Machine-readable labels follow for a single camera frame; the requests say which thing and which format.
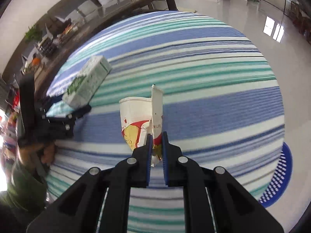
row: striped tablecloth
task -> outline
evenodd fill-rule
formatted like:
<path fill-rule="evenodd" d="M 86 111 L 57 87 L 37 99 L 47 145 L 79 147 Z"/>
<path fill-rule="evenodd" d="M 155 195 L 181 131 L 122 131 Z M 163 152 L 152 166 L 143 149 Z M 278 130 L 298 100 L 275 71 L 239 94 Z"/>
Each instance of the striped tablecloth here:
<path fill-rule="evenodd" d="M 106 169 L 131 155 L 121 134 L 119 100 L 164 91 L 163 127 L 172 144 L 201 166 L 225 167 L 255 198 L 267 188 L 284 139 L 282 96 L 268 62 L 241 32 L 216 19 L 163 11 L 118 22 L 77 49 L 48 95 L 59 95 L 91 55 L 113 69 L 60 147 L 47 177 L 59 197 L 93 166 Z M 50 115 L 70 112 L 63 102 Z M 148 189 L 132 189 L 132 232 L 184 232 L 183 192 L 164 185 L 161 163 Z"/>

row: paper cup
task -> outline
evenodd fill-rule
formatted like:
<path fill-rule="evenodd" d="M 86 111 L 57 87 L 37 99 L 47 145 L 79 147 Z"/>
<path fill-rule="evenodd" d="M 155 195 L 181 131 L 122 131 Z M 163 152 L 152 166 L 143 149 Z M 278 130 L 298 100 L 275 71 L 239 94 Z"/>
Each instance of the paper cup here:
<path fill-rule="evenodd" d="M 127 97 L 119 101 L 122 135 L 130 148 L 143 146 L 150 132 L 151 98 Z"/>

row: wooden table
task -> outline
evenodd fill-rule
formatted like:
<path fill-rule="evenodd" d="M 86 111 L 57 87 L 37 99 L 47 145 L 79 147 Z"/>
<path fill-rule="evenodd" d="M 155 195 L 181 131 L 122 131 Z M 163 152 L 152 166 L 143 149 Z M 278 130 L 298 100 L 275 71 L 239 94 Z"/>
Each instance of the wooden table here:
<path fill-rule="evenodd" d="M 86 23 L 68 43 L 55 52 L 51 60 L 46 63 L 46 71 L 42 71 L 36 78 L 35 98 L 39 99 L 44 96 L 61 66 L 79 46 L 114 22 L 131 15 L 134 10 L 143 8 L 153 1 L 155 0 L 114 0 L 87 15 Z M 169 10 L 177 10 L 175 0 L 166 0 L 166 2 Z"/>

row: green and white box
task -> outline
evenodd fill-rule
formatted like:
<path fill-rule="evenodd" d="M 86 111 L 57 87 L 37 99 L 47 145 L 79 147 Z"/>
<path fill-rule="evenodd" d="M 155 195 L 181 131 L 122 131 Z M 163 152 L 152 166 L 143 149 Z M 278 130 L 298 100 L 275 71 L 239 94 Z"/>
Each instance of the green and white box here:
<path fill-rule="evenodd" d="M 88 104 L 111 69 L 104 56 L 92 56 L 67 88 L 63 101 L 73 109 Z"/>

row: orange object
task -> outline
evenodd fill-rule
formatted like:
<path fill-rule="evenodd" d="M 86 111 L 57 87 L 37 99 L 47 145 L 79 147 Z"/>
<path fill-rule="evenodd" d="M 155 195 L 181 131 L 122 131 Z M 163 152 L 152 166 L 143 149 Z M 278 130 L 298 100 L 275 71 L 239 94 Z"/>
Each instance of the orange object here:
<path fill-rule="evenodd" d="M 32 65 L 39 65 L 40 62 L 41 62 L 41 59 L 39 59 L 39 58 L 34 58 L 34 59 L 32 60 Z"/>

